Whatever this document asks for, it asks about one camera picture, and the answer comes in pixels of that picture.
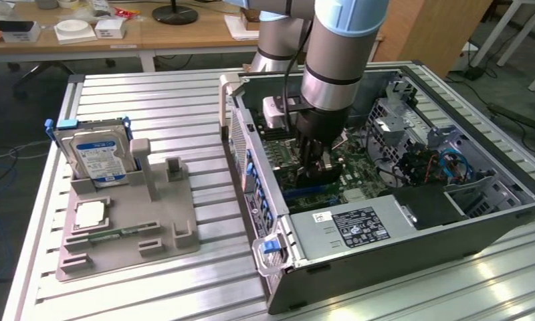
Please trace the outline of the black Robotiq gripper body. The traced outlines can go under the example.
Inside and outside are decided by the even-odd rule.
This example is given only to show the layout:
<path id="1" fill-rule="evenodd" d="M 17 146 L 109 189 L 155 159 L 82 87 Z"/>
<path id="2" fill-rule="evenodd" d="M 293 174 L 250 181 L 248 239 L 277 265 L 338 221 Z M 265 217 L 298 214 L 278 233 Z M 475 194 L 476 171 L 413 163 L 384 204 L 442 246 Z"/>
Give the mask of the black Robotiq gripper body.
<path id="1" fill-rule="evenodd" d="M 348 118 L 348 109 L 325 111 L 317 108 L 297 112 L 294 128 L 300 146 L 317 142 L 329 146 L 338 137 Z"/>

